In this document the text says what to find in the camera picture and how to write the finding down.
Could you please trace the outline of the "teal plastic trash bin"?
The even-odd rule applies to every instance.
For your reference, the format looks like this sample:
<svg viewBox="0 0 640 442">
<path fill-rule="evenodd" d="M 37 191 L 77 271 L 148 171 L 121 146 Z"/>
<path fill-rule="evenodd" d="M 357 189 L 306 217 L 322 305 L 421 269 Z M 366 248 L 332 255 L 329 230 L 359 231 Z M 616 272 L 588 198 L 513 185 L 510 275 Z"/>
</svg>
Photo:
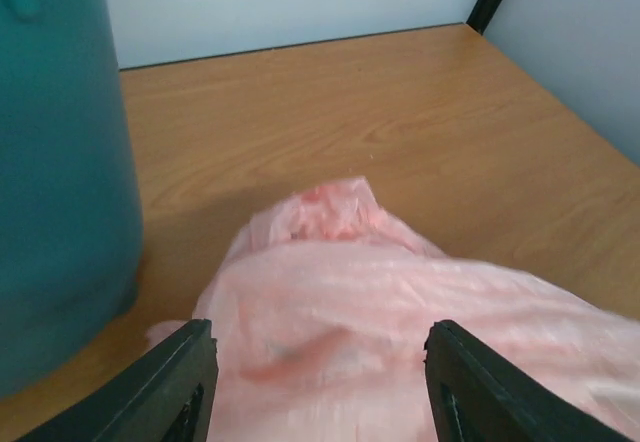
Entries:
<svg viewBox="0 0 640 442">
<path fill-rule="evenodd" d="M 106 0 L 1 0 L 1 393 L 137 295 L 143 221 Z"/>
</svg>

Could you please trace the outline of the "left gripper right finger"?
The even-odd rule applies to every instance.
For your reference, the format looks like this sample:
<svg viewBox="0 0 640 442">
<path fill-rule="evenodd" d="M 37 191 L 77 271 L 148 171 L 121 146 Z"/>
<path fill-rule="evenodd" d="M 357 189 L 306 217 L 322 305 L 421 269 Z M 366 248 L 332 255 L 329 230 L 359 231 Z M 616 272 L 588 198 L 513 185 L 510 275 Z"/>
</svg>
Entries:
<svg viewBox="0 0 640 442">
<path fill-rule="evenodd" d="M 439 441 L 621 441 L 623 435 L 556 396 L 452 320 L 424 344 Z"/>
</svg>

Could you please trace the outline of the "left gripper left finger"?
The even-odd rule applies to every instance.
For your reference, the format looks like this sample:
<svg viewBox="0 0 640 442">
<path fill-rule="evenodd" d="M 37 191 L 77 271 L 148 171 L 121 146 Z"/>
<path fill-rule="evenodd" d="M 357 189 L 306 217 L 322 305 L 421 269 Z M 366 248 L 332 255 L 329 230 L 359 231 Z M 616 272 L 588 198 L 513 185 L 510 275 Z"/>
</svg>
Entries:
<svg viewBox="0 0 640 442">
<path fill-rule="evenodd" d="M 218 377 L 206 319 L 184 324 L 85 399 L 20 438 L 205 441 Z"/>
</svg>

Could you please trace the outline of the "pink plastic trash bag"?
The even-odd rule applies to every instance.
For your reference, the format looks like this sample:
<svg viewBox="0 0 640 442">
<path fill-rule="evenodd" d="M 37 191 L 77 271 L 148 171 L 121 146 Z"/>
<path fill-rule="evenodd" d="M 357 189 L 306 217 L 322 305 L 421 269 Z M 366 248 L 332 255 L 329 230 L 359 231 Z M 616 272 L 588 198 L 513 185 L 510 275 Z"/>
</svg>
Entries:
<svg viewBox="0 0 640 442">
<path fill-rule="evenodd" d="M 363 178 L 255 214 L 193 315 L 212 323 L 212 441 L 432 441 L 424 343 L 449 319 L 639 436 L 639 324 L 532 274 L 456 259 Z"/>
</svg>

